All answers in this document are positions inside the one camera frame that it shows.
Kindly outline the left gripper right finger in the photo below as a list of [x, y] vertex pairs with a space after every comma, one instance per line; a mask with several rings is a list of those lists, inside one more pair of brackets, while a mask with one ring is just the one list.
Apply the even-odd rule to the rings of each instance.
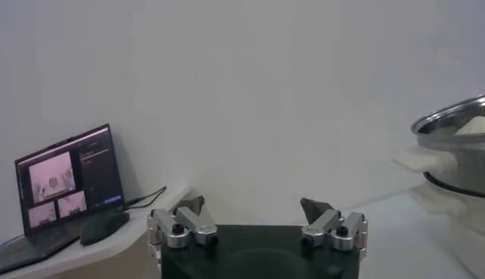
[[363, 259], [368, 254], [368, 219], [364, 214], [351, 212], [344, 216], [327, 202], [301, 198], [300, 205], [308, 224], [301, 229], [301, 246], [305, 254], [330, 243], [333, 250], [357, 250]]

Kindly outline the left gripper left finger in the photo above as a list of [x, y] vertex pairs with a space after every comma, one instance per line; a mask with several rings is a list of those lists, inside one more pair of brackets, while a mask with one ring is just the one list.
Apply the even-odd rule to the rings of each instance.
[[172, 211], [152, 209], [147, 216], [148, 245], [158, 271], [162, 271], [163, 248], [185, 249], [190, 240], [207, 248], [219, 244], [217, 225], [205, 207], [205, 197], [182, 200]]

